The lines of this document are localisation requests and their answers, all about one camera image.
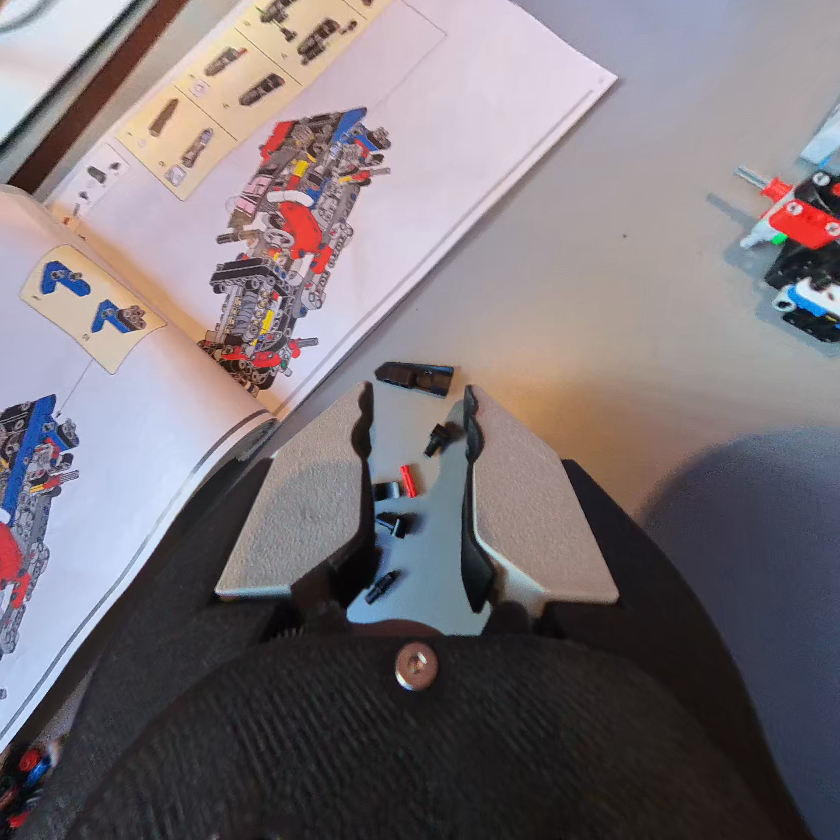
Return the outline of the grey desk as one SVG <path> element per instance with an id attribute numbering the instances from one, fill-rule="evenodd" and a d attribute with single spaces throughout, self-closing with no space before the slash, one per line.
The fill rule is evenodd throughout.
<path id="1" fill-rule="evenodd" d="M 323 382 L 454 364 L 651 533 L 733 645 L 816 837 L 838 838 L 838 349 L 767 312 L 738 164 L 798 179 L 838 2 L 522 2 L 619 81 Z"/>

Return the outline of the open instruction booklet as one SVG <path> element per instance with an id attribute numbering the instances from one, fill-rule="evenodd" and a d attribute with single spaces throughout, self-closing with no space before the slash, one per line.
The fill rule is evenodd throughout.
<path id="1" fill-rule="evenodd" d="M 241 2 L 2 188 L 1 743 L 204 480 L 615 77 L 511 2 Z"/>

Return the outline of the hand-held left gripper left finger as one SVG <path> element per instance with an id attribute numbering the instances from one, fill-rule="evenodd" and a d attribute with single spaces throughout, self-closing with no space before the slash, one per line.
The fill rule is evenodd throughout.
<path id="1" fill-rule="evenodd" d="M 355 385 L 279 448 L 216 596 L 347 607 L 371 585 L 373 396 L 372 383 Z"/>

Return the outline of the partly built toy car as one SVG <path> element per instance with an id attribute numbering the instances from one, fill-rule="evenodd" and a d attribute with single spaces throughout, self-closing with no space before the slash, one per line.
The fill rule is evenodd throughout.
<path id="1" fill-rule="evenodd" d="M 743 167 L 735 176 L 759 189 L 770 206 L 741 240 L 742 249 L 780 248 L 764 275 L 782 320 L 821 343 L 839 342 L 839 178 L 815 171 L 798 184 Z"/>

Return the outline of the pile of toy building pieces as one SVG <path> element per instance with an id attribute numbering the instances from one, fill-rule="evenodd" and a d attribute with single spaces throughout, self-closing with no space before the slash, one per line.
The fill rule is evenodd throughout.
<path id="1" fill-rule="evenodd" d="M 65 739 L 24 744 L 5 759 L 1 773 L 1 838 L 15 838 L 35 809 L 63 752 Z"/>

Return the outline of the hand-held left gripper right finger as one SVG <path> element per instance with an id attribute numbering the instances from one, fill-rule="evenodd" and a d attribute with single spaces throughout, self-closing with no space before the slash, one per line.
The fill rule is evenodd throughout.
<path id="1" fill-rule="evenodd" d="M 620 593 L 561 458 L 467 385 L 461 578 L 471 610 L 553 602 L 613 606 Z"/>

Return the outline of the black toy clip piece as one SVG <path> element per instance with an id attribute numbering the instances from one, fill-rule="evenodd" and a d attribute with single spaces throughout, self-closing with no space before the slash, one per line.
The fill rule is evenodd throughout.
<path id="1" fill-rule="evenodd" d="M 455 368 L 450 365 L 387 361 L 374 371 L 375 379 L 411 392 L 448 396 Z"/>

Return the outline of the cluster of small pins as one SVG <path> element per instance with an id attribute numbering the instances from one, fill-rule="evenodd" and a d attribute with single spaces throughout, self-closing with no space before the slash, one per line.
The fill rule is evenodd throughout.
<path id="1" fill-rule="evenodd" d="M 373 484 L 373 585 L 364 592 L 367 621 L 459 609 L 460 507 L 465 480 L 463 430 L 455 415 L 435 426 L 423 449 L 400 453 L 399 470 Z"/>

